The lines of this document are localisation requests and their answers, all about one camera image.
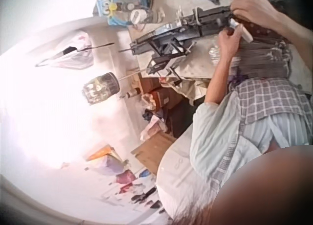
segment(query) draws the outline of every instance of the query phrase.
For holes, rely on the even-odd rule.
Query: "hair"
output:
[[[169,220],[168,225],[209,225],[212,204],[203,208],[191,204],[180,214]]]

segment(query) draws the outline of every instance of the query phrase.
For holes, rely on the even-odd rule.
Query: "cloth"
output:
[[[249,79],[242,82],[218,106],[202,104],[194,116],[190,161],[196,172],[217,194],[226,180],[240,167],[264,153],[271,137],[281,147],[302,145],[312,133],[312,108],[305,95],[282,78]],[[262,133],[264,138],[255,138]]]

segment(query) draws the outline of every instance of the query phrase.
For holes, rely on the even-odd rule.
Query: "wooden board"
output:
[[[168,134],[159,132],[132,151],[132,154],[154,175],[165,152],[176,139]]]

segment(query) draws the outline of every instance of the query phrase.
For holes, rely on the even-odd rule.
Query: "plastic bag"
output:
[[[105,176],[116,176],[124,172],[124,163],[111,155],[105,155],[89,163],[93,171]]]
[[[44,59],[36,66],[52,66],[71,69],[85,69],[93,65],[93,54],[89,35],[83,31],[75,31],[62,40],[52,52],[52,56]]]
[[[147,127],[141,132],[140,134],[140,140],[146,141],[150,139],[152,136],[154,136],[156,133],[163,131],[167,131],[167,127],[165,123],[160,120],[157,116],[153,115],[151,118],[150,123],[147,125]]]
[[[136,176],[132,173],[131,170],[126,170],[124,173],[116,176],[116,183],[119,184],[128,184],[136,180]]]

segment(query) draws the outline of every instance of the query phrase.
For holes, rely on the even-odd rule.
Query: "wire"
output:
[[[105,47],[105,46],[109,46],[109,45],[113,45],[113,44],[115,44],[115,43],[108,43],[108,44],[100,45],[100,46],[96,46],[96,47],[88,47],[88,48],[85,48],[85,49],[82,49],[82,50],[78,50],[77,52],[91,50],[91,49],[97,49],[97,48],[100,48],[100,47]]]

